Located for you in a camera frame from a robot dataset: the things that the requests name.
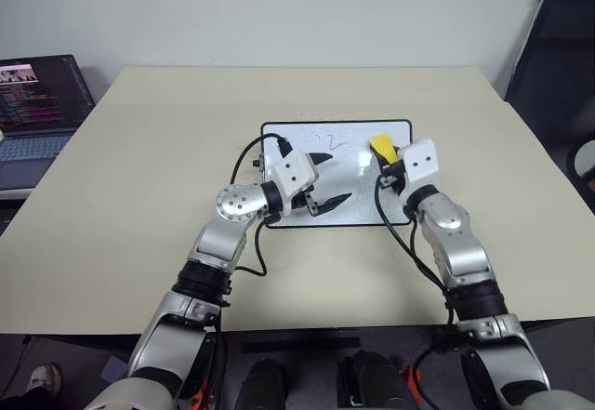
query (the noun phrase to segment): yellow object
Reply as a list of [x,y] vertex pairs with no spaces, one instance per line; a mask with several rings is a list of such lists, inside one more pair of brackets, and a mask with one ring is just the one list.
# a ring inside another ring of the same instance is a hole
[[382,133],[375,138],[371,138],[370,146],[377,154],[384,157],[389,164],[394,164],[399,160],[399,156],[392,146],[389,133]]

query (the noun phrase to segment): black strip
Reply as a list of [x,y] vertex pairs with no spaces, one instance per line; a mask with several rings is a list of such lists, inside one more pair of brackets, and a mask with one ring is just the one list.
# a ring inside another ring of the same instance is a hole
[[409,196],[407,200],[407,205],[411,208],[411,210],[417,210],[419,204],[426,198],[436,194],[438,189],[433,185],[424,185],[423,187],[415,190]]
[[474,320],[508,313],[504,296],[496,281],[488,280],[469,286],[450,289],[448,304],[456,311],[458,320]]
[[[308,121],[289,121],[289,122],[265,122],[260,126],[260,134],[264,134],[264,127],[266,125],[299,125],[299,124],[369,124],[377,122],[406,122],[409,124],[409,143],[413,142],[413,125],[407,119],[374,119],[374,120],[308,120]],[[264,142],[261,143],[260,152],[264,154]],[[408,226],[411,224],[411,219],[407,222],[393,222],[393,226]],[[378,224],[342,224],[342,225],[323,225],[323,226],[270,226],[269,229],[312,229],[312,228],[341,228],[341,227],[380,227],[384,223]]]
[[167,389],[167,391],[169,391],[172,398],[175,398],[178,395],[179,388],[182,385],[182,379],[180,379],[178,375],[171,371],[162,368],[154,368],[152,366],[145,366],[144,368],[138,369],[131,377],[141,377],[160,383]]
[[269,213],[281,213],[283,212],[283,199],[281,198],[281,193],[279,189],[275,185],[275,183],[270,180],[268,182],[264,182],[260,184],[262,190],[264,191],[264,195],[267,198],[267,204],[269,205]]
[[128,361],[127,358],[130,357],[130,354],[132,354],[132,351],[137,346],[140,339],[140,334],[41,334],[38,336],[50,340],[57,340],[58,342],[78,345],[79,347],[111,351],[117,357],[122,358],[124,362]]
[[242,345],[242,353],[295,350],[345,350],[361,347],[362,342],[359,337],[306,338],[299,340],[247,342]]
[[171,290],[184,296],[226,307],[229,303],[223,299],[223,296],[231,292],[230,284],[228,272],[188,259]]

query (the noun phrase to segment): floor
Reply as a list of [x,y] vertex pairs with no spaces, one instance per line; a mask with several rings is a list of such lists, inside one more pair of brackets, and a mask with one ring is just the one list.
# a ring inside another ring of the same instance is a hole
[[[542,324],[528,334],[553,388],[571,390],[595,400],[595,318]],[[14,370],[23,347],[22,339],[18,335],[0,335],[2,387]],[[288,409],[326,409],[337,405],[337,360],[358,350],[345,348],[346,345],[360,345],[410,364],[429,343],[430,329],[408,326],[228,333],[227,340],[230,351],[224,409],[233,408],[242,379],[252,363],[263,357],[274,358],[287,367],[291,387]],[[37,365],[54,363],[64,375],[59,409],[80,410],[107,387],[108,382],[100,374],[110,356],[112,353],[104,350],[34,337],[6,396],[22,393]],[[432,355],[423,371],[425,390],[442,410],[475,408],[457,354]]]

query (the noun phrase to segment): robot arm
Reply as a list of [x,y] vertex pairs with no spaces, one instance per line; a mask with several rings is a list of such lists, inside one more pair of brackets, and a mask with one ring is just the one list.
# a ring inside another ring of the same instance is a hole
[[[387,161],[386,151],[375,151],[380,161]],[[519,319],[508,312],[490,260],[471,231],[469,213],[439,192],[433,142],[421,139],[398,149],[396,159],[381,163],[380,185],[396,191],[432,248],[447,305],[458,317],[462,366],[475,405],[482,410],[592,409],[572,393],[549,390],[546,372]]]
[[143,331],[133,351],[127,377],[102,392],[86,410],[169,410],[184,390],[186,379],[208,376],[215,339],[206,328],[218,322],[223,299],[231,292],[247,230],[257,221],[279,220],[306,206],[317,216],[333,210],[350,195],[323,204],[311,199],[318,179],[316,166],[329,154],[293,150],[279,138],[282,162],[261,184],[229,185],[217,196],[211,220],[203,227],[171,291]]

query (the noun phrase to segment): beige tabletop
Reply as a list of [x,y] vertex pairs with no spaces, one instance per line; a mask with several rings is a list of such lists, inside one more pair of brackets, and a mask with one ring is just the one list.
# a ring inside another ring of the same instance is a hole
[[[511,311],[595,314],[595,219],[478,70],[128,68],[0,238],[0,332],[140,332],[262,123],[397,118],[436,142]],[[226,330],[445,320],[382,227],[265,230],[261,247],[269,275],[232,276]]]

